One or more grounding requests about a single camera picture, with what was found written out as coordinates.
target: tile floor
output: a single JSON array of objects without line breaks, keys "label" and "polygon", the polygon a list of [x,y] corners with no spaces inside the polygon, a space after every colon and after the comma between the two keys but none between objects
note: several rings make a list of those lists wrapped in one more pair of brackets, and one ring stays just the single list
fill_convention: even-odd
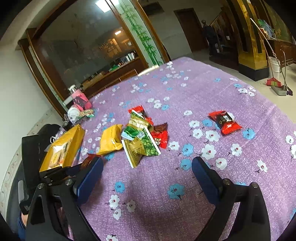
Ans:
[{"label": "tile floor", "polygon": [[[249,79],[248,77],[242,75],[237,70],[227,68],[225,66],[216,64],[209,60],[209,54],[208,50],[201,50],[198,52],[193,52],[191,54],[186,55],[187,57],[190,57],[192,59],[195,59],[197,61],[204,62],[206,64],[209,64],[211,66],[214,66],[216,68],[219,68],[236,78],[244,81],[247,84],[252,85],[255,89],[257,89],[262,95],[264,95],[266,98],[268,98],[270,101],[275,103],[281,110],[284,112],[294,123],[296,123],[296,64],[291,64],[290,66],[286,67],[287,73],[286,73],[286,81],[289,88],[294,92],[293,96],[278,96],[270,86],[267,86],[266,79],[262,79],[259,81],[253,81]],[[284,83],[284,78],[282,74],[280,74],[279,81],[281,83]]]}]

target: floral tablecloth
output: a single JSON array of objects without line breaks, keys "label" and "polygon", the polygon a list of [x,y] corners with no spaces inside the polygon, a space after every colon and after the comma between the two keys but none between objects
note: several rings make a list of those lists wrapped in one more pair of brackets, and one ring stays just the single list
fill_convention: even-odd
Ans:
[{"label": "floral tablecloth", "polygon": [[[180,58],[91,99],[96,117],[82,123],[79,163],[97,152],[102,131],[125,125],[142,105],[155,124],[168,122],[161,155],[132,169],[123,150],[105,156],[102,178],[81,207],[101,240],[194,240],[214,210],[191,171],[201,155],[221,178],[262,190],[276,240],[296,211],[296,127],[252,86],[190,58]],[[223,136],[208,113],[226,110],[242,127]],[[238,205],[221,238],[232,227]]]}]

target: screw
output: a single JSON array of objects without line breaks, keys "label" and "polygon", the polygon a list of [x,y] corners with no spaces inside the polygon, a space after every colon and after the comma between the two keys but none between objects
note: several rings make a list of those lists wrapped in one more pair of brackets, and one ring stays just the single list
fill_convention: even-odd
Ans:
[{"label": "screw", "polygon": [[257,188],[257,187],[259,187],[258,184],[255,183],[255,182],[252,182],[251,185],[252,185],[253,188]]},{"label": "screw", "polygon": [[223,183],[224,183],[225,185],[230,185],[230,180],[227,179],[227,178],[225,178],[225,179],[223,179]]},{"label": "screw", "polygon": [[71,185],[72,183],[73,183],[73,180],[72,179],[68,179],[68,180],[65,181],[65,184],[67,186]]},{"label": "screw", "polygon": [[39,183],[37,187],[38,187],[38,189],[44,188],[44,183]]}]

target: black pillar base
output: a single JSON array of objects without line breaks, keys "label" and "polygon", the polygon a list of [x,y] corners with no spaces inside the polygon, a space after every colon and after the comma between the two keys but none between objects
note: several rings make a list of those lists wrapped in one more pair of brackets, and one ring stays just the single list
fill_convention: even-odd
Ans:
[{"label": "black pillar base", "polygon": [[239,72],[254,81],[268,78],[268,76],[269,76],[268,67],[265,67],[262,69],[252,69],[252,68],[245,66],[243,64],[239,64]]}]

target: green bamboo painting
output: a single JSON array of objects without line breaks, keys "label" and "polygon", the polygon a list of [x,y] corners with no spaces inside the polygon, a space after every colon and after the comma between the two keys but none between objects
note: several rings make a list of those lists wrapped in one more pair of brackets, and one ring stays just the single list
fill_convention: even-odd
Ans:
[{"label": "green bamboo painting", "polygon": [[140,17],[136,12],[135,8],[132,5],[124,3],[122,0],[118,1],[119,6],[122,9],[120,15],[124,20],[128,20],[131,24],[131,31],[135,32],[137,37],[140,39],[145,51],[149,55],[153,65],[161,65],[163,62],[161,61],[160,54],[156,49],[155,43],[150,37],[150,34],[147,32],[146,27],[140,25]]}]

